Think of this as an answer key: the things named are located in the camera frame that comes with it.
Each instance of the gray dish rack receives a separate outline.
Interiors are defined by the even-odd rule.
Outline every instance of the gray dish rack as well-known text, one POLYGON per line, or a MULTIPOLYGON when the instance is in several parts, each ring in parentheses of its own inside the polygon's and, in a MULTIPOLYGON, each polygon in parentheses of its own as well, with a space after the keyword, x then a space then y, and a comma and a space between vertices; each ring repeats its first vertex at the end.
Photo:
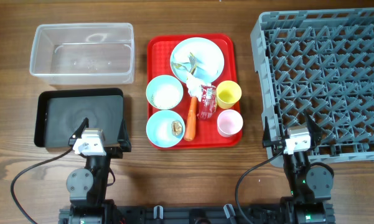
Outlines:
POLYGON ((311 162, 374 161, 374 8, 264 12, 250 38, 273 140, 306 109, 324 131, 311 162))

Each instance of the light blue bowl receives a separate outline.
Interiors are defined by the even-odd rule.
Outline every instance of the light blue bowl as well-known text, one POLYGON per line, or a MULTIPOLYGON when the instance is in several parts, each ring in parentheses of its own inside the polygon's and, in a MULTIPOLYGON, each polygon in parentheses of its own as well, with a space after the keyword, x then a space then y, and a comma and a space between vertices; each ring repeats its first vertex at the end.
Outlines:
POLYGON ((146 90, 146 96, 147 96, 148 102, 151 105, 153 105, 153 107, 159 110, 169 110, 169 109, 174 108, 181 102, 183 94, 184 94, 184 90, 182 88, 181 82, 178 79, 176 79, 176 77, 173 77, 171 75, 159 75, 158 77, 152 79, 148 83, 147 90, 146 90), (168 90, 169 87, 172 89, 172 91, 167 93, 166 90, 168 90), (155 105, 153 96, 158 96, 158 95, 155 95, 156 93, 158 93, 158 91, 161 91, 162 93, 158 95, 163 97, 162 99, 157 99, 158 101, 172 100, 174 103, 171 105, 168 105, 167 107, 155 105))
POLYGON ((181 116, 170 110, 162 110, 154 113, 147 122, 148 139, 159 147, 172 147, 181 141, 185 133, 185 124, 181 116), (182 133, 178 136, 172 134, 172 122, 180 121, 182 133))

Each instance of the carrot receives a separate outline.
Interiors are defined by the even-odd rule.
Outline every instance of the carrot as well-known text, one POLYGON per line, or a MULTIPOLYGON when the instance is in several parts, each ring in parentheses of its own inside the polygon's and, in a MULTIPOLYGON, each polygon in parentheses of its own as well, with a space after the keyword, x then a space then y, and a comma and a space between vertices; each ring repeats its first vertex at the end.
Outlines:
POLYGON ((195 127, 197 124, 197 101, 198 98, 192 97, 191 104, 189 105, 187 125, 185 127, 184 139, 186 141, 192 141, 195 138, 195 127))

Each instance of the yellow cup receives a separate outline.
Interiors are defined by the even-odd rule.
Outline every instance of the yellow cup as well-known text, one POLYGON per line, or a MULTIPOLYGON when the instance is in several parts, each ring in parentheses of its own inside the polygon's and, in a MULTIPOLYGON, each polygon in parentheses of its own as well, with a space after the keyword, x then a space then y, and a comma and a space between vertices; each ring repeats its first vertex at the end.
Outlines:
POLYGON ((221 82, 216 91, 217 105, 223 109, 230 109, 242 96, 241 87, 233 81, 221 82))

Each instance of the black tray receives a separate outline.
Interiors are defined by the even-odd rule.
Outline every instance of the black tray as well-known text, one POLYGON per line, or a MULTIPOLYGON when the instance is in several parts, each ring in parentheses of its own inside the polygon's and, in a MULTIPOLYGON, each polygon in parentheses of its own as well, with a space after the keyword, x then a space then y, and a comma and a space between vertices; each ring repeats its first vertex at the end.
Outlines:
POLYGON ((123 92, 118 88, 45 91, 37 105, 34 142, 37 147, 68 147, 70 136, 83 119, 89 128, 101 128, 105 146, 120 144, 131 150, 124 115, 123 92))

